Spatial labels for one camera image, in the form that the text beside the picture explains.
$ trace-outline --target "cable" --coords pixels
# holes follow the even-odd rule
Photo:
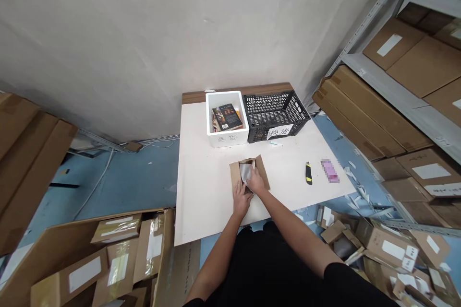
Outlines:
[[[88,196],[88,198],[86,198],[85,202],[83,203],[83,205],[80,207],[80,209],[78,209],[77,213],[75,214],[75,216],[73,217],[73,221],[75,221],[75,219],[77,218],[77,216],[79,215],[79,213],[82,211],[83,207],[86,205],[86,203],[90,200],[91,196],[93,195],[93,193],[95,192],[96,190],[96,187],[99,185],[99,183],[101,182],[101,179],[102,177],[104,176],[104,174],[106,173],[107,171],[107,168],[109,167],[109,164],[112,160],[112,155],[114,153],[114,149],[112,149],[112,151],[110,152],[110,155],[109,155],[109,159],[107,160],[107,164],[106,164],[106,168],[104,168],[104,171],[102,172],[101,174],[101,177],[99,178],[99,180],[97,181],[95,187],[93,188],[93,190],[91,191],[90,195]]]

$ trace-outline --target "open cardboard box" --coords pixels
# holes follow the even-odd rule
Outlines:
[[[264,187],[266,187],[267,190],[270,190],[270,185],[269,185],[269,180],[267,179],[267,173],[266,169],[264,168],[264,163],[261,155],[259,155],[256,158],[247,158],[238,162],[234,162],[229,164],[230,167],[230,181],[232,183],[232,190],[234,189],[234,186],[238,182],[242,182],[242,177],[240,176],[240,163],[249,163],[251,164],[252,161],[255,162],[255,167],[258,168],[259,170],[259,175],[264,181]],[[245,193],[251,192],[250,189],[247,187]]]

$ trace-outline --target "book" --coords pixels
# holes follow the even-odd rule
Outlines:
[[[213,108],[213,114],[221,131],[234,130],[243,126],[239,115],[231,103]]]

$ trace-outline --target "cardboard box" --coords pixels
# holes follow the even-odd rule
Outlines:
[[[317,91],[312,100],[328,115],[335,126],[342,131],[346,137],[354,143],[355,146],[370,161],[384,157],[384,154],[378,150],[344,115],[341,114],[323,94]]]
[[[424,100],[461,127],[461,78],[431,93]]]
[[[396,201],[431,201],[434,199],[414,178],[387,180],[384,188]]]
[[[425,37],[387,73],[423,98],[461,76],[461,51],[432,37]]]
[[[123,241],[106,248],[109,272],[97,280],[92,307],[102,306],[133,290],[138,239]]]
[[[444,26],[434,38],[442,41],[456,49],[461,49],[461,19],[455,18]]]
[[[424,263],[438,269],[450,253],[448,242],[445,241],[443,236],[437,234],[428,234],[416,230],[410,230],[409,233],[413,238],[413,242],[418,246],[419,256]]]
[[[419,224],[450,227],[440,215],[426,202],[402,202],[403,207]]]
[[[39,107],[15,94],[0,94],[0,160],[12,147]]]
[[[366,247],[369,258],[378,258],[401,273],[413,271],[419,250],[402,233],[362,218],[355,235]]]
[[[461,306],[461,298],[456,290],[455,284],[451,279],[451,276],[448,272],[442,270],[434,270],[429,268],[429,274],[434,284],[434,290],[437,293],[437,296],[453,307]]]
[[[255,161],[255,167],[258,168],[259,175],[264,181],[264,187],[266,187],[267,190],[270,190],[270,185],[269,185],[269,180],[267,178],[267,173],[266,169],[264,168],[264,163],[261,155],[259,155],[256,158],[247,158],[238,162],[234,162],[229,164],[230,167],[230,181],[231,181],[231,190],[233,190],[234,186],[238,182],[242,182],[242,177],[240,175],[240,163],[248,163],[249,161]]]
[[[133,284],[158,274],[164,247],[165,221],[165,215],[160,213],[154,219],[141,223]]]
[[[91,243],[112,243],[139,235],[141,214],[101,221]]]
[[[58,119],[40,111],[0,160],[0,215],[53,131]]]
[[[448,224],[445,226],[461,228],[461,211],[452,204],[452,200],[435,200],[431,203],[431,209]]]
[[[51,132],[0,218],[0,255],[18,246],[76,133],[61,120]]]
[[[409,153],[397,161],[434,197],[461,195],[460,167],[440,150]]]
[[[399,178],[411,177],[405,168],[402,167],[399,162],[397,162],[395,157],[373,162],[373,167],[375,167],[375,169],[384,180],[395,180]]]
[[[32,286],[31,307],[60,307],[109,271],[106,249],[68,266]]]
[[[364,55],[385,71],[423,39],[425,34],[391,18],[364,49]]]
[[[411,152],[432,145],[432,141],[428,137],[398,113],[347,66],[339,66],[331,77],[331,82],[389,133],[406,151]]]
[[[326,80],[319,91],[384,155],[392,157],[405,152],[389,133],[338,89],[331,79]]]

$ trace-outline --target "blue floor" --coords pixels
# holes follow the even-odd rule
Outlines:
[[[352,184],[356,187],[362,186],[373,204],[390,205],[367,165],[354,153],[353,148],[342,138],[333,123],[326,116],[316,117],[314,121],[341,166],[349,167],[355,175],[355,179],[350,177]],[[168,146],[169,144],[170,142],[155,143],[159,146]],[[178,157],[179,140],[174,141],[173,145],[168,148],[148,146],[137,154],[115,153],[101,183],[77,219],[147,208],[175,206]],[[74,156],[62,165],[53,181],[77,184],[80,185],[80,188],[50,188],[20,246],[35,242],[42,231],[51,225],[71,222],[101,176],[108,158],[108,152],[104,152],[94,159]],[[69,173],[63,175],[62,172],[66,169],[69,169]],[[339,197],[323,204],[341,213],[360,213],[364,216],[373,213],[368,203],[363,198],[358,198],[359,193],[356,192],[349,196],[350,199]],[[356,200],[358,210],[354,210],[349,205],[351,199]],[[317,205],[313,205],[293,212],[298,214],[298,217],[305,223],[308,223],[316,218],[317,208]],[[251,226],[255,231],[262,230],[265,222],[266,220],[260,221]],[[316,224],[310,224],[309,227],[317,235],[323,231]],[[205,262],[218,237],[219,234],[216,234],[201,240],[200,265]],[[461,239],[447,238],[447,241],[451,245],[451,253],[446,262],[451,268],[456,268],[451,272],[451,276],[456,286],[461,288],[461,270],[458,270],[460,252],[457,250],[461,248]]]

